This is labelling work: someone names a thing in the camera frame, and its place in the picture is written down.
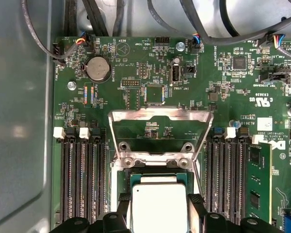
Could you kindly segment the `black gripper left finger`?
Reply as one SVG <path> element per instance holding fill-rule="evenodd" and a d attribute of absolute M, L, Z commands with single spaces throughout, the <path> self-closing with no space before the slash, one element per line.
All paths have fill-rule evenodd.
<path fill-rule="evenodd" d="M 127 228 L 127 212 L 131 195 L 121 193 L 116 212 L 106 213 L 102 219 L 90 223 L 83 217 L 73 217 L 59 226 L 55 227 L 51 233 L 130 233 Z"/>

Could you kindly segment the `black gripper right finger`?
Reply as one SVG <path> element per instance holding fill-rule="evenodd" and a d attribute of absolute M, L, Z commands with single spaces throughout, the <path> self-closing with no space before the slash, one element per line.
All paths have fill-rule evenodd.
<path fill-rule="evenodd" d="M 218 213 L 207 212 L 200 194 L 188 194 L 188 221 L 192 233 L 280 233 L 273 225 L 255 217 L 237 225 Z"/>

